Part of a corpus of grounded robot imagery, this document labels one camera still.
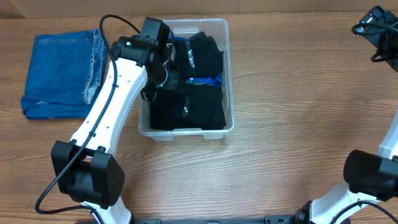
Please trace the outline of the large black garment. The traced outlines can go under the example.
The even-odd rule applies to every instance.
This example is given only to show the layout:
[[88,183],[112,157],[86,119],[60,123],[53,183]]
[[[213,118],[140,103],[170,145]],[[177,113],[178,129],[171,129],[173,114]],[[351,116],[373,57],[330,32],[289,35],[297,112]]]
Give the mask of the large black garment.
[[226,126],[220,87],[187,85],[183,94],[185,95],[183,117],[189,123],[188,128],[214,130]]

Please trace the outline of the blue denim jeans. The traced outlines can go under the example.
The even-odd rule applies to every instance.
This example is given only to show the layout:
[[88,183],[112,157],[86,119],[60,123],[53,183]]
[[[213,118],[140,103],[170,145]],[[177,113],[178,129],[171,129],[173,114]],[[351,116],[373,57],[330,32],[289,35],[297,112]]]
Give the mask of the blue denim jeans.
[[98,29],[36,36],[21,98],[27,119],[85,118],[102,87],[107,50]]

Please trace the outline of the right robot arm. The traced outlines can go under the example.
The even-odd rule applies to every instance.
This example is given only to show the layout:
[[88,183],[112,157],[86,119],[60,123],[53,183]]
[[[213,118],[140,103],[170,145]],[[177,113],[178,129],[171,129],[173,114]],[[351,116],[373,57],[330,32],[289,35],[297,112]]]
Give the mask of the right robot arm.
[[[376,48],[372,62],[386,62],[397,70],[397,16],[374,6],[352,28]],[[286,223],[350,223],[350,216],[372,206],[392,221],[397,218],[379,206],[397,196],[397,118],[380,143],[377,153],[353,150],[345,161],[343,181],[323,197],[307,202]]]

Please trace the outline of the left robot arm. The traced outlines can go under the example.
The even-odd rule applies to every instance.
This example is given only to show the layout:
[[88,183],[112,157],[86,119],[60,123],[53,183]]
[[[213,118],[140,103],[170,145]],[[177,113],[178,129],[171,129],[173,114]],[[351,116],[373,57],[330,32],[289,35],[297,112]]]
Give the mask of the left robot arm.
[[180,89],[166,67],[173,42],[167,24],[147,17],[136,35],[105,45],[111,61],[103,87],[70,141],[53,145],[55,178],[37,200],[37,213],[44,213],[40,204],[57,185],[78,205],[52,213],[86,209],[96,223],[134,223],[121,198],[125,173],[116,160],[117,145],[136,98],[152,101],[162,91]]

